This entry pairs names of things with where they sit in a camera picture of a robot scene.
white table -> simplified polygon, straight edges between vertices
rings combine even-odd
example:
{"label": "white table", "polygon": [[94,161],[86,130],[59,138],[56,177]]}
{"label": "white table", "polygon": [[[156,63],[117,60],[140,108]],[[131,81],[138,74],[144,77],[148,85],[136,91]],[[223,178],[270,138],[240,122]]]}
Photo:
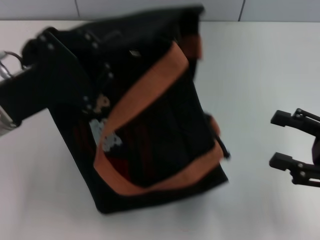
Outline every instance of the white table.
{"label": "white table", "polygon": [[[18,52],[46,26],[0,21],[0,49]],[[271,125],[276,110],[320,115],[320,23],[206,22],[196,88],[232,160],[229,183],[164,206],[100,215],[47,110],[0,138],[3,240],[319,240],[320,189],[269,167],[274,152],[311,162],[313,138]]]}

black tool bag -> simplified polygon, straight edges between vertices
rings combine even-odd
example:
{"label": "black tool bag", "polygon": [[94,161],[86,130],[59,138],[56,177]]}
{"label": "black tool bag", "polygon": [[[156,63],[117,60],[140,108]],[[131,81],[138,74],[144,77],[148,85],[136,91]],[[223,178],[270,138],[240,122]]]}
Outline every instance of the black tool bag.
{"label": "black tool bag", "polygon": [[[16,125],[50,110],[101,213],[164,204],[227,181],[220,160],[229,154],[193,82],[202,11],[48,28],[24,47],[25,73],[0,87],[0,104]],[[13,110],[6,90],[22,88],[29,102]]]}

white surface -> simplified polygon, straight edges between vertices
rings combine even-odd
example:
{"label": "white surface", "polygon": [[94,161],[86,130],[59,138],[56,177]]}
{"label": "white surface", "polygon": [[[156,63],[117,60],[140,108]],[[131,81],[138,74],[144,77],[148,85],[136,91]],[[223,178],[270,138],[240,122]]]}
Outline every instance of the white surface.
{"label": "white surface", "polygon": [[[76,24],[0,22],[0,46],[18,51],[45,26]],[[100,215],[49,112],[27,119],[0,138],[0,239],[319,240],[320,189],[268,165],[274,152],[311,162],[313,138],[270,119],[297,107],[320,115],[319,27],[202,24],[196,88],[232,153],[229,184],[202,196]]]}
{"label": "white surface", "polygon": [[319,0],[246,0],[241,21],[320,22]]}
{"label": "white surface", "polygon": [[74,0],[1,0],[0,19],[77,19]]}
{"label": "white surface", "polygon": [[204,20],[237,21],[243,0],[77,0],[82,18],[105,18],[154,8],[203,4]]}

orange trim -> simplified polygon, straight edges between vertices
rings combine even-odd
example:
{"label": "orange trim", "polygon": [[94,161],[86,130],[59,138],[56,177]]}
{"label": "orange trim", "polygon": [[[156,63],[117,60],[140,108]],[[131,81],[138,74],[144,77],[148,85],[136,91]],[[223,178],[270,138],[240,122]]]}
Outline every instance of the orange trim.
{"label": "orange trim", "polygon": [[189,59],[202,58],[202,42],[199,35],[185,36],[180,41],[180,48]]}
{"label": "orange trim", "polygon": [[93,165],[100,177],[119,195],[135,196],[153,191],[175,190],[191,186],[213,170],[223,158],[222,149],[215,141],[215,147],[212,150],[195,159],[179,173],[144,188],[131,183],[116,171],[102,149],[102,140],[106,136],[128,123],[151,105],[179,79],[187,67],[188,60],[174,42],[168,53],[134,84],[110,113],[101,134]]}

metal rivet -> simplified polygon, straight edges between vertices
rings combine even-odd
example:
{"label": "metal rivet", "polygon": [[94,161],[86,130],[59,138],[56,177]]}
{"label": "metal rivet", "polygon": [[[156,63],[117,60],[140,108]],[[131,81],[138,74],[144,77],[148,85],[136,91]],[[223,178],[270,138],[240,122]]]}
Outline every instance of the metal rivet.
{"label": "metal rivet", "polygon": [[54,47],[54,45],[53,45],[52,43],[49,43],[49,44],[48,44],[48,49],[49,49],[49,50],[54,50],[55,47]]}
{"label": "metal rivet", "polygon": [[99,45],[98,45],[98,43],[93,42],[93,43],[92,43],[92,47],[94,47],[95,49],[97,49],[97,48],[99,47]]}
{"label": "metal rivet", "polygon": [[89,33],[87,33],[86,35],[84,35],[85,39],[90,40],[91,36],[89,35]]}
{"label": "metal rivet", "polygon": [[131,55],[134,56],[134,57],[141,57],[140,52],[138,52],[137,50],[130,50],[129,52],[130,52]]}
{"label": "metal rivet", "polygon": [[46,37],[45,37],[45,36],[43,36],[43,35],[41,35],[39,38],[40,38],[40,40],[41,40],[42,42],[47,41]]}

